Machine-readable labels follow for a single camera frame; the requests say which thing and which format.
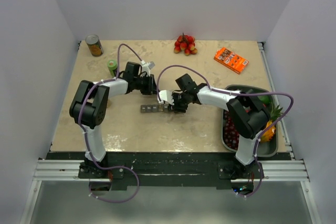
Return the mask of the grey weekly pill organizer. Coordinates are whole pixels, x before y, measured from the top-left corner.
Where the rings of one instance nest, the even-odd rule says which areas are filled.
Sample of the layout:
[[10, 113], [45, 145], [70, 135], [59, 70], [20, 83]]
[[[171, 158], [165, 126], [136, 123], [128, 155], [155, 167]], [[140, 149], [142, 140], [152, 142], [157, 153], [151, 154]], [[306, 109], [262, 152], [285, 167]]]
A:
[[141, 113], [170, 113], [173, 109], [170, 104], [145, 104], [140, 106]]

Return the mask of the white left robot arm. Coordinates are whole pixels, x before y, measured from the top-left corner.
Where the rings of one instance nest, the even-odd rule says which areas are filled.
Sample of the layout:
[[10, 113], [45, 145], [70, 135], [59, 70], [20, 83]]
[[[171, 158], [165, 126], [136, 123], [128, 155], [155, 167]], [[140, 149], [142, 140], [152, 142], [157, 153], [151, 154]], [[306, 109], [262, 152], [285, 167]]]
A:
[[134, 90], [139, 90], [142, 95], [156, 94], [156, 83], [151, 73], [154, 66], [152, 61], [141, 61], [140, 64], [127, 62], [125, 70], [118, 78], [99, 82], [86, 80], [80, 82], [69, 114], [82, 128], [86, 145], [85, 157], [94, 161], [90, 171], [97, 178], [105, 177], [109, 171], [109, 165], [102, 161], [106, 155], [106, 149], [100, 127], [106, 114], [108, 100]]

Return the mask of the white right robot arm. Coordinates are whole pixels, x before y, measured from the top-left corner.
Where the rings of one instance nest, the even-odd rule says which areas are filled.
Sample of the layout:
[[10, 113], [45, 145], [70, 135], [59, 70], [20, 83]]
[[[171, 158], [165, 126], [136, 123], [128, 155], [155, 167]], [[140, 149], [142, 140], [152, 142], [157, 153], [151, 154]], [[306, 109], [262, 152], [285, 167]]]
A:
[[190, 103], [212, 105], [229, 112], [239, 133], [238, 150], [235, 154], [239, 162], [234, 165], [234, 173], [239, 178], [250, 175], [253, 171], [251, 163], [256, 158], [257, 135], [270, 120], [268, 109], [253, 93], [215, 90], [206, 83], [196, 84], [189, 74], [176, 79], [176, 83], [180, 92], [172, 92], [167, 96], [174, 112], [186, 112]]

